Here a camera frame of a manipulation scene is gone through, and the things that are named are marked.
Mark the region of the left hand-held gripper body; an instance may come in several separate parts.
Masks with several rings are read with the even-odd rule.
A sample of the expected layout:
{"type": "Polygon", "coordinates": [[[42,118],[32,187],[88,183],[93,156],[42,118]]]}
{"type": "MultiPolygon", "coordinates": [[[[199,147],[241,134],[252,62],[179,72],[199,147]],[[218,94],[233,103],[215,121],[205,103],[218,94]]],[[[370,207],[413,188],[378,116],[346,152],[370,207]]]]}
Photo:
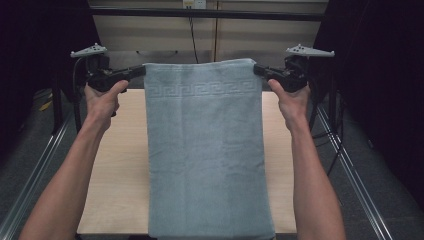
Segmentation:
{"type": "Polygon", "coordinates": [[[98,92],[108,92],[117,82],[129,80],[130,69],[113,70],[109,67],[110,58],[106,55],[107,48],[94,45],[70,53],[77,63],[83,61],[87,71],[85,82],[98,92]]]}

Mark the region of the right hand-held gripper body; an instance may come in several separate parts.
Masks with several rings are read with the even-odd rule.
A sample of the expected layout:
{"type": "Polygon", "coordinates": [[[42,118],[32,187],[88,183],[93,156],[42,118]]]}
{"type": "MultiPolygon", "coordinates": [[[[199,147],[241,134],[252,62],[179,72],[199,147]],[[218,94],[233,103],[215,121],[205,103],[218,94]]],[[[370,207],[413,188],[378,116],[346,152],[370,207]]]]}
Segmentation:
{"type": "Polygon", "coordinates": [[[319,50],[301,44],[286,50],[283,69],[270,69],[270,78],[277,80],[286,92],[294,93],[308,83],[308,61],[311,57],[331,58],[334,51],[319,50]]]}

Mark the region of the light blue towel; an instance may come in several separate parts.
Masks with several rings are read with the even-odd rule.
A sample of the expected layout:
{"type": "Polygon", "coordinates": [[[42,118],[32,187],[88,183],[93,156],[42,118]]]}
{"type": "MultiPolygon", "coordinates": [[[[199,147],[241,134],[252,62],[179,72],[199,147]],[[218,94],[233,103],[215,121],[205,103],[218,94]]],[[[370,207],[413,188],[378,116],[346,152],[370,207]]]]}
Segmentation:
{"type": "Polygon", "coordinates": [[[272,240],[262,80],[251,59],[154,64],[144,77],[157,240],[272,240]]]}

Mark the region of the person's right hand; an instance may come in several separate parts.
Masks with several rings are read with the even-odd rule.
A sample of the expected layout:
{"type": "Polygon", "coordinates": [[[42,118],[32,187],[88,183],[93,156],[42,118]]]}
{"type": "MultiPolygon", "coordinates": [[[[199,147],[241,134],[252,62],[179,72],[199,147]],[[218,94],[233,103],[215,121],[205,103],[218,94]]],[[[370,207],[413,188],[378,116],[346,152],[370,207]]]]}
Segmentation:
{"type": "Polygon", "coordinates": [[[278,106],[288,130],[292,133],[308,130],[306,114],[310,88],[306,86],[294,93],[289,93],[275,79],[269,80],[268,84],[278,97],[278,106]]]}

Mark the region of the person's left hand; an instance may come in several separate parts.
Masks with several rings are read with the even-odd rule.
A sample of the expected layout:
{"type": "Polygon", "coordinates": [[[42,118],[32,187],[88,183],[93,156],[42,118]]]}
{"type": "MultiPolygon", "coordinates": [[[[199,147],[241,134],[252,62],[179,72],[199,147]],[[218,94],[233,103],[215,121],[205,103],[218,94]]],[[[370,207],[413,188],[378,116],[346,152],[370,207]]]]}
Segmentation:
{"type": "Polygon", "coordinates": [[[111,125],[111,118],[119,108],[118,95],[123,92],[129,82],[120,80],[107,92],[99,92],[86,85],[87,116],[83,126],[90,130],[105,132],[111,125]]]}

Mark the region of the black metal stand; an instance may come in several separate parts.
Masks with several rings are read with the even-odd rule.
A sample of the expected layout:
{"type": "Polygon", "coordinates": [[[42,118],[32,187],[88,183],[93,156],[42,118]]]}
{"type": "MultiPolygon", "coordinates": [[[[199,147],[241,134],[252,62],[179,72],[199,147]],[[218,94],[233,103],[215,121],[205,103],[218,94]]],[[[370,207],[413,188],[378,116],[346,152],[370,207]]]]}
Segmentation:
{"type": "Polygon", "coordinates": [[[336,61],[333,60],[331,64],[331,79],[330,79],[330,88],[329,88],[329,102],[328,102],[328,119],[329,119],[329,126],[330,126],[330,140],[335,144],[336,146],[336,153],[333,159],[331,160],[331,164],[329,166],[329,169],[327,170],[327,176],[330,176],[332,173],[332,170],[334,169],[334,166],[336,164],[336,160],[338,159],[338,156],[341,151],[342,143],[339,139],[338,135],[338,119],[337,119],[337,64],[336,61]]]}
{"type": "Polygon", "coordinates": [[[55,135],[63,124],[62,92],[58,85],[52,87],[52,103],[54,115],[52,134],[55,135]]]}

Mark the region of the dark curtain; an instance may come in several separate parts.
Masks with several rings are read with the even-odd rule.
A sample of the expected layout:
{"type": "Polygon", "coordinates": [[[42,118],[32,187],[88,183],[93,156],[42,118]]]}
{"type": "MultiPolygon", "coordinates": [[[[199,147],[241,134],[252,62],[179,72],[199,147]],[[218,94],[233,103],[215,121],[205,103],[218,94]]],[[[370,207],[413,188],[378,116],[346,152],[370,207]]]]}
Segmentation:
{"type": "Polygon", "coordinates": [[[88,0],[0,0],[0,159],[14,145],[33,95],[70,88],[70,52],[99,40],[88,0]]]}
{"type": "Polygon", "coordinates": [[[424,0],[328,0],[316,48],[390,170],[424,205],[424,0]]]}

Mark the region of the black horizontal bar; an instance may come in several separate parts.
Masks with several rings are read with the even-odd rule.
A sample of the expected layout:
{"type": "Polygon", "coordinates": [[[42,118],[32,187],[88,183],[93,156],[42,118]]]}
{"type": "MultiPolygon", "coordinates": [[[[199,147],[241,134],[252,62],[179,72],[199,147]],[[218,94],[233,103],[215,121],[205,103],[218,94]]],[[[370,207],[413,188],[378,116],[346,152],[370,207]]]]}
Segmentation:
{"type": "Polygon", "coordinates": [[[115,8],[94,6],[89,8],[92,15],[106,16],[142,16],[142,17],[186,17],[214,19],[248,19],[248,20],[281,20],[321,22],[326,19],[324,14],[317,13],[286,13],[257,12],[230,10],[185,10],[157,8],[115,8]]]}

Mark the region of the white wall outlet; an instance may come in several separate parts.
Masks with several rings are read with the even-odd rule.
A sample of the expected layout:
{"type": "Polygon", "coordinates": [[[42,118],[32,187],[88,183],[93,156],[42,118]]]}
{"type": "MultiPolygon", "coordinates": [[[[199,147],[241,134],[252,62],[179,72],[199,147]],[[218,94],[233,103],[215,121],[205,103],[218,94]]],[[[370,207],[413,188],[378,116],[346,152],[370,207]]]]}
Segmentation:
{"type": "Polygon", "coordinates": [[[200,9],[204,10],[207,8],[206,0],[182,0],[184,9],[200,9]]]}

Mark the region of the aluminium floor rail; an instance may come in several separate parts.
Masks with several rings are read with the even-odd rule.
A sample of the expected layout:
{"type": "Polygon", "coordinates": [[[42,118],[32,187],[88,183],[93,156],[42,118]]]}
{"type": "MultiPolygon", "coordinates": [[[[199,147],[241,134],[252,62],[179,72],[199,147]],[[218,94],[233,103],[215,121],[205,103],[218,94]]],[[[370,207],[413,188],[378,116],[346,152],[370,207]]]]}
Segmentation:
{"type": "Polygon", "coordinates": [[[353,164],[346,148],[342,144],[342,140],[338,134],[330,127],[329,116],[322,106],[317,108],[318,117],[327,132],[327,136],[339,157],[339,162],[344,169],[345,174],[352,186],[356,197],[358,198],[362,209],[364,210],[372,229],[378,240],[394,240],[390,233],[385,220],[378,210],[375,202],[371,198],[366,186],[363,183],[355,165],[353,164]]]}
{"type": "Polygon", "coordinates": [[[66,139],[73,122],[73,113],[67,113],[59,129],[50,136],[29,178],[0,224],[0,240],[17,240],[21,227],[48,183],[48,177],[54,174],[66,154],[66,139]]]}

